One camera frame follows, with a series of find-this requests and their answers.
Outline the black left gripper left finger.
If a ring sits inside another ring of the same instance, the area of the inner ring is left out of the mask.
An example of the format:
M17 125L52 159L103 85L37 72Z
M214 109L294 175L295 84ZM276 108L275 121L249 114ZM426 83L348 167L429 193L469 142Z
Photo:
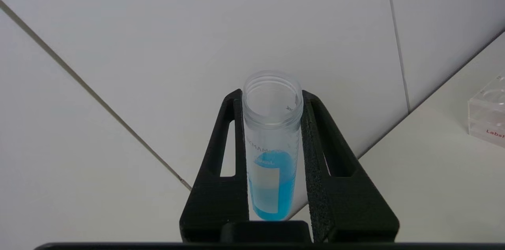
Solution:
M182 241L220 241L227 223L249 220L247 157L241 103L242 91L223 99L208 147L179 219ZM221 169L230 123L235 129L235 174L222 177Z

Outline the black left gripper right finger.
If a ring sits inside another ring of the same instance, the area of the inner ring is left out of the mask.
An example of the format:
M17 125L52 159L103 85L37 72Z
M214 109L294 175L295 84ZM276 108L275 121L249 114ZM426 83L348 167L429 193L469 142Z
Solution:
M302 143L316 243L393 242L399 220L343 137L326 106L303 91Z

